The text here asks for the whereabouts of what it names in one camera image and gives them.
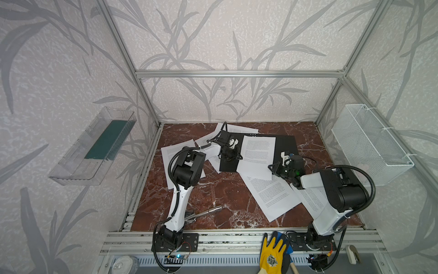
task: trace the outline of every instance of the wall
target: wall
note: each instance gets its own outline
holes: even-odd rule
[[[377,3],[108,0],[137,70],[339,70]],[[143,79],[161,120],[213,122],[314,121],[334,82]]]
[[[393,1],[348,75],[435,175],[437,4],[438,1]],[[342,89],[319,125],[338,164],[345,163],[344,155],[330,130],[346,103],[356,101],[347,89]],[[427,194],[412,171],[377,187],[375,201],[361,217],[368,228],[379,231],[400,273],[436,273],[438,201]]]
[[[92,1],[2,1],[0,17],[0,273],[89,273],[155,127]],[[138,119],[104,181],[49,179],[103,106]]]

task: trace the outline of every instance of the yellow glove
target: yellow glove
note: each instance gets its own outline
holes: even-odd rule
[[[286,237],[280,236],[280,240],[275,245],[278,233],[274,231],[271,235],[271,241],[268,243],[268,234],[263,237],[263,245],[260,252],[260,272],[267,274],[281,274],[281,265],[283,263],[283,254],[286,251]]]

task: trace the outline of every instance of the black clipboard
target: black clipboard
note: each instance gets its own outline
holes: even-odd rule
[[[275,134],[251,134],[251,133],[232,133],[231,135],[239,140],[238,147],[240,147],[243,143],[244,136],[252,136],[252,137],[275,137],[275,148],[274,148],[274,161],[273,163],[282,161],[281,152],[289,151],[289,153],[293,153],[298,155],[297,142],[295,141],[295,137],[293,135],[275,135]],[[219,171],[224,172],[236,172],[237,165],[239,164],[239,160],[225,161],[223,158],[220,160]]]

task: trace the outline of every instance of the red marble surface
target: red marble surface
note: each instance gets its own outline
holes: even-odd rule
[[[231,124],[258,128],[259,133],[264,134],[293,135],[300,155],[314,158],[320,167],[332,165],[313,122]],[[167,190],[161,147],[196,140],[215,128],[216,123],[164,125],[131,231],[152,231],[155,223],[164,220],[169,213],[173,191]],[[306,171],[314,168],[315,164],[307,160]],[[208,161],[204,164],[204,171],[206,177],[200,179],[193,189],[187,210],[195,209],[196,213],[200,213],[217,205],[224,208],[218,213],[197,219],[186,225],[185,229],[306,227],[313,221],[300,203],[269,223],[238,173],[218,174]],[[348,222],[350,225],[362,225],[357,216],[352,216]]]

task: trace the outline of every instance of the paper sheet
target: paper sheet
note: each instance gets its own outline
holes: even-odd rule
[[[196,144],[198,146],[205,146],[207,144],[207,140],[215,137],[219,132],[220,129],[222,128],[223,123],[218,123],[216,125],[216,129],[215,131],[213,131],[210,134],[207,134],[204,137],[201,137],[199,139],[196,140]],[[246,128],[246,127],[241,127],[238,125],[227,125],[228,127],[228,132],[234,132],[234,133],[258,133],[258,129],[256,128]],[[216,170],[217,173],[221,173],[219,171],[219,167],[220,167],[220,159],[218,156],[214,156],[213,158],[209,159],[210,163],[212,164],[213,168]]]
[[[316,219],[319,214],[321,214],[322,210],[329,202],[324,187],[298,190],[291,185],[291,188],[298,195],[313,219]]]
[[[241,177],[269,222],[301,203],[295,192],[280,177],[273,174],[271,180]]]
[[[274,160],[275,137],[244,136],[236,171],[240,175],[270,180],[272,172],[268,165]]]
[[[172,159],[172,157],[185,146],[194,147],[195,145],[193,139],[173,146],[165,146],[161,148],[161,156],[163,157],[164,171],[166,173],[167,189],[173,189],[174,187],[172,180],[170,180],[169,175],[167,174],[167,167],[169,166],[169,162]],[[205,172],[203,169],[201,173],[201,178],[204,177],[205,177]]]

